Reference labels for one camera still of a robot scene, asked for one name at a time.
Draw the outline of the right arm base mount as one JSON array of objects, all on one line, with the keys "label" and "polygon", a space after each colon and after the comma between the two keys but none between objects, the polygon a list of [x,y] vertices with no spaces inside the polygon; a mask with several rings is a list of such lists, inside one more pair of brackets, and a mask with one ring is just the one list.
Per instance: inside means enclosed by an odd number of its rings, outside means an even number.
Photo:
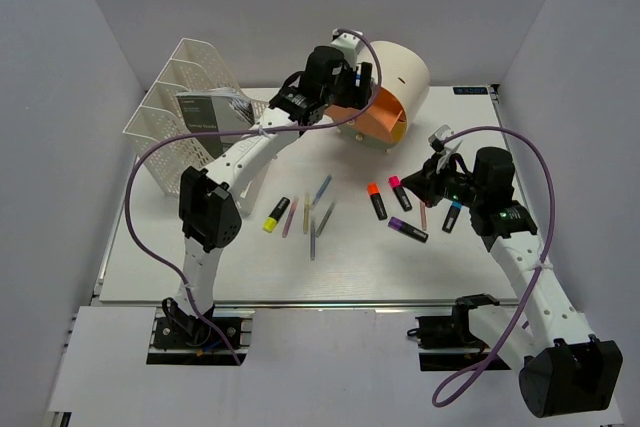
[{"label": "right arm base mount", "polygon": [[501,303],[489,294],[463,296],[446,314],[415,318],[416,325],[406,337],[418,345],[422,372],[455,372],[489,357],[493,345],[472,334],[469,327],[469,312],[484,307],[501,307]]}]

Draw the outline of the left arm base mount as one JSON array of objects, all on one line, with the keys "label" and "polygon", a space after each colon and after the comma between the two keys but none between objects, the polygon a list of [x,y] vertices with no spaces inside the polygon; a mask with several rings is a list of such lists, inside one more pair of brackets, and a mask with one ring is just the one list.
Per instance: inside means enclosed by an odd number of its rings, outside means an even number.
[{"label": "left arm base mount", "polygon": [[240,366],[251,343],[252,320],[229,315],[214,317],[213,313],[211,308],[205,317],[221,333],[184,312],[175,299],[164,299],[153,323],[146,364]]}]

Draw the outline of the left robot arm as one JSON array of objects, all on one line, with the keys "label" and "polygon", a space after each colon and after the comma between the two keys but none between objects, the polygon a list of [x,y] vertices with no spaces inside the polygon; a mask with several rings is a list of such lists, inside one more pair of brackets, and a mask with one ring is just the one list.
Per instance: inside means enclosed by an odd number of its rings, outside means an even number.
[{"label": "left robot arm", "polygon": [[357,61],[354,52],[335,45],[315,48],[304,70],[285,80],[254,127],[206,167],[183,172],[178,209],[185,241],[181,285],[163,307],[178,320],[177,334],[188,345],[202,345],[210,337],[220,258],[242,226],[240,193],[303,133],[325,128],[327,108],[345,108],[348,117],[356,119],[375,102],[382,80],[380,61]]}]

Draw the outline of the grey setup guide booklet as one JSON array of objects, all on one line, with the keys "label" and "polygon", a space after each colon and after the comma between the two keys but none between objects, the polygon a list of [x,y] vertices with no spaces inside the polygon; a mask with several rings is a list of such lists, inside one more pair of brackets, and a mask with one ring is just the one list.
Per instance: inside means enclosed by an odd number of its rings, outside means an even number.
[{"label": "grey setup guide booklet", "polygon": [[250,99],[231,87],[179,92],[175,97],[192,133],[244,131],[255,122]]}]

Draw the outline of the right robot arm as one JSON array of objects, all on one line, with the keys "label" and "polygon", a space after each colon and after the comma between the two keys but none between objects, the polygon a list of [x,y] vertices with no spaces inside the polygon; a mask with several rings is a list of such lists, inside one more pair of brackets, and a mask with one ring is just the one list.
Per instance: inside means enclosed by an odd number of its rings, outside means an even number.
[{"label": "right robot arm", "polygon": [[614,341],[595,335],[552,264],[540,260],[537,226],[514,198],[511,154],[481,148],[470,172],[458,168],[458,158],[436,153],[401,184],[428,207],[448,200],[468,208],[474,232],[506,275],[519,305],[508,314],[490,294],[460,297],[448,327],[434,336],[489,346],[517,373],[524,403],[538,418],[607,409],[622,353]]}]

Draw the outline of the orange drawer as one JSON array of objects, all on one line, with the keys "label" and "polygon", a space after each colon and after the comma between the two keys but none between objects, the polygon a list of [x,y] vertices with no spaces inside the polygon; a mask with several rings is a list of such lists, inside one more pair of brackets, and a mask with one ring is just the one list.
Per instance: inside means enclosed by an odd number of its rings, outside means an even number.
[{"label": "orange drawer", "polygon": [[340,125],[364,138],[383,144],[399,143],[407,130],[406,112],[398,98],[382,88],[376,101],[363,114]]}]

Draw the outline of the cream round drawer cabinet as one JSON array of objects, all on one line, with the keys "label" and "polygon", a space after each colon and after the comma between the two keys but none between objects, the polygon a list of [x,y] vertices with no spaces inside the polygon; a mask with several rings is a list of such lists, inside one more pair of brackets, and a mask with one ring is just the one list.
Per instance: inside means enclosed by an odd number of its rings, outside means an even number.
[{"label": "cream round drawer cabinet", "polygon": [[[414,121],[429,93],[430,73],[425,62],[413,51],[389,41],[374,41],[372,46],[382,67],[382,88],[394,94],[403,105],[407,117],[407,130]],[[339,131],[349,139],[368,147],[388,151],[396,147],[404,139],[394,145],[381,141],[360,137],[350,128]]]}]

